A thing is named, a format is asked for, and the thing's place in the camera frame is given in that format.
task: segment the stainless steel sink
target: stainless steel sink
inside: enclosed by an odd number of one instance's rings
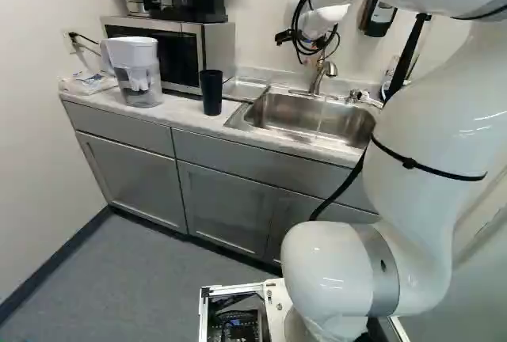
[[[273,89],[243,105],[226,126],[279,139],[360,153],[375,127],[379,109],[336,97],[312,97]]]

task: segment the cabinet drawer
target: cabinet drawer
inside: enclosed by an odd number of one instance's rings
[[[174,156],[170,129],[129,116],[64,101],[69,118],[77,131],[99,135],[117,142]]]
[[[173,129],[178,159],[325,199],[350,169]],[[360,175],[338,203],[375,212]]]

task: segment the white countertop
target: white countertop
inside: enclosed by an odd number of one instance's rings
[[[64,92],[60,92],[59,95],[63,101],[349,168],[352,168],[360,157],[359,154],[309,146],[301,142],[225,127],[226,121],[242,105],[242,103],[235,101],[223,100],[222,113],[218,116],[207,116],[204,114],[201,101],[173,95],[164,95],[164,102],[153,108],[137,108],[125,105],[119,88],[109,89],[86,97]]]

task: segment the black tumbler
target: black tumbler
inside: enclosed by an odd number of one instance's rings
[[[199,73],[200,89],[203,92],[204,113],[209,116],[220,115],[222,112],[222,80],[221,70],[202,70]]]

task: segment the gray carpet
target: gray carpet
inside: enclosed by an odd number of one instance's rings
[[[199,288],[271,277],[113,216],[2,326],[1,342],[196,342]]]

